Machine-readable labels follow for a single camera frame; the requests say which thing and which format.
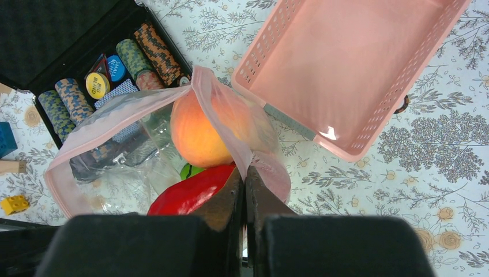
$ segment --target plastic bag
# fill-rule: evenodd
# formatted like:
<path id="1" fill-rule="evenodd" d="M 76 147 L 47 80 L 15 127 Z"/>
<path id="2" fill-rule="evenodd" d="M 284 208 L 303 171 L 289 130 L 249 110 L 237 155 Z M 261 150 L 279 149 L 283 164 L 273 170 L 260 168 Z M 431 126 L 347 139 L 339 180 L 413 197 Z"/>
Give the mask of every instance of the plastic bag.
<path id="1" fill-rule="evenodd" d="M 185 114 L 170 115 L 176 112 L 174 102 L 189 95 L 197 98 L 241 177 L 246 178 L 249 165 L 255 166 L 265 185 L 287 202 L 290 178 L 279 158 L 277 134 L 262 107 L 220 84 L 210 69 L 195 66 L 190 85 L 117 96 L 68 136 L 44 176 L 66 216 L 146 214 L 162 191 L 178 183 L 187 161 L 177 146 L 188 136 L 174 138 L 175 128 L 170 128 L 170 121 Z M 227 113 L 219 110 L 222 107 Z M 243 114 L 246 127 L 230 120 Z M 112 139 L 134 124 L 137 134 L 121 143 Z M 194 135 L 203 136 L 199 130 Z"/>

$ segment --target basket handle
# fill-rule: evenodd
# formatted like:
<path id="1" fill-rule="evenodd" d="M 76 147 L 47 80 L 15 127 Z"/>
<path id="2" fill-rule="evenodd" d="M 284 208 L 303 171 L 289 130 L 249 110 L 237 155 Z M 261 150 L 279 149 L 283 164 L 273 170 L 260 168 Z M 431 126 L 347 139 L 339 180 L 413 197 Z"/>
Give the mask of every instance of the basket handle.
<path id="1" fill-rule="evenodd" d="M 398 113 L 401 113 L 401 112 L 405 111 L 405 110 L 408 108 L 408 105 L 409 105 L 409 97 L 406 95 L 406 96 L 404 97 L 404 103 L 403 103 L 403 105 L 402 105 L 400 108 L 398 108 L 398 109 L 397 109 L 397 110 L 394 112 L 394 114 L 398 114 Z"/>

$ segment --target floral tablecloth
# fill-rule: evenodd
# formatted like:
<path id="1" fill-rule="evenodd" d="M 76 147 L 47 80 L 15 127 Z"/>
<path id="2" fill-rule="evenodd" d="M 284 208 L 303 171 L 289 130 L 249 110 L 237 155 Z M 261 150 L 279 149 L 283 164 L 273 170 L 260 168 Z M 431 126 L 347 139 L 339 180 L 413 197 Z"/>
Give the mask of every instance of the floral tablecloth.
<path id="1" fill-rule="evenodd" d="M 275 4 L 145 2 L 185 58 L 213 68 L 225 84 Z M 488 2 L 473 0 L 409 92 L 407 111 L 392 116 L 355 163 L 273 121 L 292 179 L 289 206 L 299 214 L 401 217 L 414 228 L 439 276 L 489 276 L 488 44 Z M 27 174 L 0 177 L 2 198 L 24 194 L 31 203 L 9 218 L 64 223 L 42 177 L 57 149 L 32 96 L 0 95 L 0 118 L 10 122 L 19 146 L 6 158 L 28 162 Z"/>

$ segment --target blue poker chip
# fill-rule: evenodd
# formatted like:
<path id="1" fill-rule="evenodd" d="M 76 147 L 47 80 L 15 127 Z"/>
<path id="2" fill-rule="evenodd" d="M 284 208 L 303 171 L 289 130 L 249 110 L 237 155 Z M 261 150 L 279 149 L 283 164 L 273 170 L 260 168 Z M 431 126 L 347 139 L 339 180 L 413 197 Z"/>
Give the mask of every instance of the blue poker chip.
<path id="1" fill-rule="evenodd" d="M 120 81 L 126 75 L 126 67 L 117 55 L 112 55 L 107 58 L 108 71 L 110 72 L 110 80 L 112 82 Z"/>

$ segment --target case lid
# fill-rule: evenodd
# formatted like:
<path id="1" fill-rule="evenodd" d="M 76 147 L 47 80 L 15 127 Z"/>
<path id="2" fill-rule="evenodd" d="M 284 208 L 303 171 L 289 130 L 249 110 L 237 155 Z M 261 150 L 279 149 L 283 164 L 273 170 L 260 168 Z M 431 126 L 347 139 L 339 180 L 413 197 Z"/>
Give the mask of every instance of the case lid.
<path id="1" fill-rule="evenodd" d="M 111 17 L 107 13 L 118 2 L 137 6 L 133 0 L 0 1 L 0 83 L 42 89 L 51 77 L 46 70 L 97 22 Z"/>

